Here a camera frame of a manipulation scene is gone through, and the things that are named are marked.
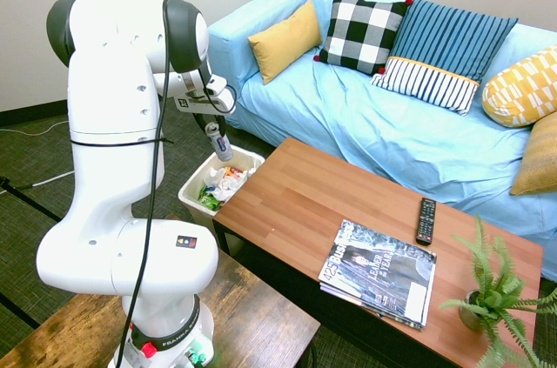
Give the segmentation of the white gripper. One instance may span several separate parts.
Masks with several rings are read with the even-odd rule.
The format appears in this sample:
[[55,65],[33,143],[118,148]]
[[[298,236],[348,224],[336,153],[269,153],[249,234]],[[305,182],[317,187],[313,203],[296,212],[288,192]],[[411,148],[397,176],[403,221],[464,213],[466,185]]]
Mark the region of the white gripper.
[[236,109],[237,95],[236,91],[230,86],[225,88],[218,94],[194,98],[186,94],[174,97],[177,109],[181,112],[193,114],[193,117],[202,132],[205,132],[207,122],[204,115],[216,115],[219,133],[226,133],[226,123],[223,116],[231,115]]

